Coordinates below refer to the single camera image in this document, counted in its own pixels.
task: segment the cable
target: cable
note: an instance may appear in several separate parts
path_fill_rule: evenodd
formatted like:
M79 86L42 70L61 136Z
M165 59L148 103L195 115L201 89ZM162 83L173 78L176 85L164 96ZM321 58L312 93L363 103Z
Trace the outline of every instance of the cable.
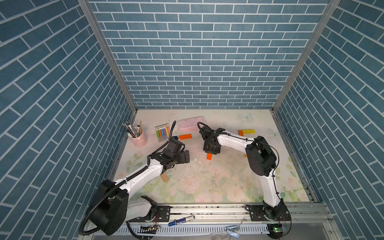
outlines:
M95 206L92 207L92 209L85 215L83 221L81 222L80 224L80 227L79 227L79 234L80 235L88 235L88 234L91 234L91 233L94 233L94 232L97 232L98 230L100 230L99 227L96 227L94 229L91 229L91 230L88 230L88 231L84 231L84 227L85 225L87 224L87 221L89 220L89 217L92 215L92 213L96 210L96 208L103 202L105 201L109 195L111 195L114 191L116 191L121 185L125 184L126 183L126 180L123 180L122 182L120 182L119 184L115 185L113 188L111 188L111 190L109 190L108 192L106 192L104 194L104 196L101 198L101 200L99 202L97 202L95 204Z
M206 126L206 124L205 124L205 123L202 123L202 122L197 122L197 127L200 129L201 132L203 132L203 130L202 130L201 127L200 127L200 124L202 124L202 125L204 125L204 126Z
M132 234L133 237L139 239L139 240L149 240L151 238L153 238L154 236L139 236L137 235L131 228L131 226L129 225L129 221L126 221L125 222L127 224L127 228L129 230L129 232Z
M156 220L155 220L155 222L153 222L153 224L156 226L157 225L157 220L159 219L159 213L157 213L157 217L156 217Z
M168 138L168 140L167 140L161 147L159 147L159 148L156 149L153 153L151 153L151 154L150 154L151 156L152 156L153 154L157 153L158 151L160 151L160 149L164 148L164 147L168 144L169 140L170 140L171 137L172 137L172 132L173 132L173 128L175 127L175 125L176 125L176 121L173 121L172 127L171 127L171 129L170 129L170 131L169 131L169 138Z
M288 213L289 213L289 216L291 217L291 218L290 218L289 230L288 230L288 232L287 232L286 234L282 235L281 237L287 235L287 234L291 231L291 228L292 228L292 216L291 216L291 213L289 212L288 208L287 208L287 211L288 211Z
M88 231L84 231L84 227L85 225L87 224L87 221L89 220L90 216L92 215L92 213L97 209L97 207L103 202L105 201L106 199L108 199L108 197L114 193L119 187L121 187L122 185L124 185L125 183L127 183L128 181L130 181L131 179L137 177L139 174L141 174L142 172L144 172L149 164L150 164L151 160L150 160L150 155L147 156L147 165L145 165L142 169L140 169L139 171L137 171L136 173L132 174L131 176L129 176L128 178L124 179L123 181L121 181L120 183L118 183L117 185L113 186L108 192L106 192L103 197L100 199L100 201L98 201L95 206L93 206L91 208L91 210L85 215L83 221L81 222L80 224L80 227L79 227L79 234L80 235L88 235L88 234L91 234L91 233L94 233L94 232L97 232L98 230L100 230L99 227L96 227L94 229L91 229L91 230L88 230Z

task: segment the blue brick wall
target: blue brick wall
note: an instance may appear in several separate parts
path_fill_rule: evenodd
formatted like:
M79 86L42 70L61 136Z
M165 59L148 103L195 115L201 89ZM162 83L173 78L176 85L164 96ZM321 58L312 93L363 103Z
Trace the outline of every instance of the blue brick wall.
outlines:
M77 238L130 115L76 0L0 1L0 239Z
M328 0L91 0L138 108L271 108Z
M278 109L345 239L383 239L384 1L342 0Z

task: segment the pen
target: pen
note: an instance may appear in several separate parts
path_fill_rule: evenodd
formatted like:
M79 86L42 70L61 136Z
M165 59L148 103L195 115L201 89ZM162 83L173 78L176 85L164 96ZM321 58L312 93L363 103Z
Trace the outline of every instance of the pen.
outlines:
M168 223L168 226L174 226L174 225L177 225L177 224L189 222L189 221L192 221L194 219L195 219L195 215L192 215L192 216L189 216L189 217L184 217L184 218L181 218L181 219L178 219L178 220L174 220L173 222Z
M122 125L124 127L126 127L126 129L129 131L129 133L131 134L132 137L138 137L139 136L139 133L136 131L136 129L134 127L132 127L132 125L128 121L123 122Z

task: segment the aluminum frame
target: aluminum frame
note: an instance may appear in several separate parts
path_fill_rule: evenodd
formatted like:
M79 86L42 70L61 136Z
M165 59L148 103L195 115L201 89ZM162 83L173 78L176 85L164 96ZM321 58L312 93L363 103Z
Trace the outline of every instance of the aluminum frame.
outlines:
M341 0L330 0L328 5L325 7L324 12L318 22L316 24L315 28L312 31L312 35L308 39L307 44L304 47L303 52L301 53L299 59L297 60L296 65L293 67L292 72L290 76L287 79L287 82L285 83L283 89L281 90L279 96L276 99L276 102L272 106L273 111L277 111L283 102L285 96L287 95L289 89L295 82L297 76L299 75L299 72L304 66L305 61L309 57L309 55L312 52L312 49L314 48L315 44L317 43L317 40L319 40L321 34L323 33L325 27L327 26L329 20L331 19L333 13L335 12L337 6L339 5Z
M91 4L89 3L88 0L78 0L78 2L79 2L81 10L84 13L85 18L87 19L95 37L96 37L97 42L99 43L99 45L101 47L101 50L103 51L103 53L104 53L104 55L108 61L109 66L112 69L113 74L116 77L116 80L117 80L125 98L127 99L128 104L132 108L133 113L136 113L137 107L135 105L135 102L133 101L131 94L129 93L128 87L125 84L124 78L121 75L121 72L119 70L119 67L118 67L116 61L115 61L115 58L112 55L111 49L109 48L107 41L105 39L105 36L104 36L103 32L101 31L100 25L99 25L99 23L96 19L96 16L92 10Z
M279 117L277 116L276 112L274 112L273 110L270 111L271 112L271 115L272 115L272 118L273 120L275 121L275 124L276 124L276 127L277 127L277 130L279 131L280 133L280 136L281 136L281 139L283 140L284 144L285 144L285 147L288 151L288 154L289 156L291 157L291 160L292 160L292 163L293 163L293 166L295 167L296 169L296 172L300 178L300 181L304 187L304 189L307 189L309 191L309 195L314 202L319 202L318 201L318 198L315 194L315 192L313 191L312 187L311 187L311 184L309 183L309 180L307 179L307 177L305 176L305 173L304 173L304 170L303 168L301 167L300 165L300 162L299 162L299 158L297 157L296 153L294 152L293 150L293 147L292 147L292 144L291 142L289 141L288 139L288 136L287 134L285 133L282 125L280 124L280 119Z

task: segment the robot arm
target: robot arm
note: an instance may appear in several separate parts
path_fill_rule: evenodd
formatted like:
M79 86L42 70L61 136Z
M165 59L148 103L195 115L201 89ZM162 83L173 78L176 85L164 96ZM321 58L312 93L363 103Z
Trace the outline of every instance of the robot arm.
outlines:
M128 200L146 183L167 169L173 168L175 164L189 162L189 151L184 151L185 144L178 141L178 137L172 137L175 124L176 121L172 125L168 141L147 156L146 165L115 182L105 180L100 184L80 224L80 235L88 235L100 229L106 235L111 235L125 221L137 217L143 217L144 220L153 219L157 207L155 201L147 196L135 201ZM84 227L88 220L91 220L97 228L85 231Z
M232 134L222 128L214 131L201 122L197 125L204 140L203 150L205 152L219 154L221 146L228 146L247 155L250 168L260 178L264 193L263 204L266 217L270 220L279 217L283 209L285 209L285 205L277 192L275 176L273 175L276 168L276 155L266 140L261 136L246 138Z

